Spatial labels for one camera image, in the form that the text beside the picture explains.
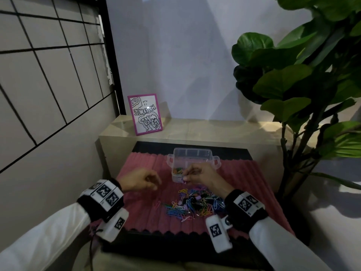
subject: pink frame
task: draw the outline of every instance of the pink frame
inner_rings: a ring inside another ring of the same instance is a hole
[[[152,131],[146,131],[146,132],[138,133],[138,132],[137,132],[137,126],[136,126],[136,124],[135,124],[134,112],[133,112],[133,109],[132,109],[132,104],[131,104],[131,102],[130,102],[130,98],[144,97],[144,96],[155,96],[155,98],[156,98],[156,104],[157,104],[157,110],[158,110],[158,117],[159,117],[159,122],[160,122],[160,128],[157,129],[157,130],[152,130]],[[161,118],[160,118],[160,113],[159,113],[159,106],[158,106],[157,94],[153,93],[153,94],[130,95],[130,96],[128,96],[128,102],[129,102],[130,111],[131,111],[131,113],[132,113],[135,135],[139,136],[139,135],[148,134],[148,133],[153,133],[153,132],[158,132],[158,131],[162,131],[162,130],[163,130],[162,120],[161,120]]]

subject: hand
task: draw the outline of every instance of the hand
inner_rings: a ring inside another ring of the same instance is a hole
[[[137,168],[118,180],[123,193],[143,189],[157,190],[162,180],[154,170]]]
[[[234,190],[234,188],[213,169],[210,163],[191,164],[184,170],[183,176],[183,181],[193,184],[203,184],[223,199]]]

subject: white backdrop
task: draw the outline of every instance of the white backdrop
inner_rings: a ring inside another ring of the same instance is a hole
[[[275,43],[311,19],[274,0],[107,0],[128,95],[157,93],[161,116],[271,121],[235,87],[232,45],[244,32]]]

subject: white sleeve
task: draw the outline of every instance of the white sleeve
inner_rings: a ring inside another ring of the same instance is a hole
[[[275,271],[331,270],[313,251],[270,217],[255,223],[249,235]]]
[[[45,270],[89,223],[88,214],[78,203],[59,210],[0,253],[1,269]]]

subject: wrist strap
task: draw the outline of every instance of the wrist strap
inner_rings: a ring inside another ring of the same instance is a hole
[[[264,205],[248,192],[233,190],[224,200],[228,220],[234,228],[248,233],[259,220],[268,217]]]
[[[92,222],[108,222],[124,206],[120,184],[114,180],[99,180],[85,190],[77,200]]]

